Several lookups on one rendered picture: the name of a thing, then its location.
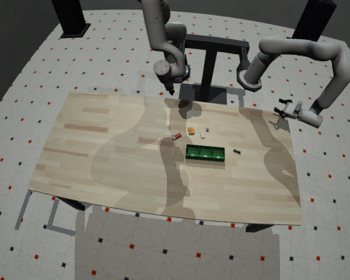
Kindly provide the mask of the red and white eraser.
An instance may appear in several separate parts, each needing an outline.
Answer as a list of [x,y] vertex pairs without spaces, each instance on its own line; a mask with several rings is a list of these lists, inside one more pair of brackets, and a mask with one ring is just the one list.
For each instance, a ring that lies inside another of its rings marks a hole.
[[177,138],[179,138],[179,137],[181,137],[182,135],[180,134],[180,133],[178,133],[177,135],[174,135],[173,137],[172,137],[172,139],[173,140],[175,140],[175,139],[177,139]]

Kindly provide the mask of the green rack of bins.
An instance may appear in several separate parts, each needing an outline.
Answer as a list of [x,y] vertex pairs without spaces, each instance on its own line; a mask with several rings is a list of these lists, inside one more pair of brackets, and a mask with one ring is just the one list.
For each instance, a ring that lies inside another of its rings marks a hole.
[[[211,153],[212,148],[212,153]],[[224,162],[224,148],[187,144],[186,159]]]

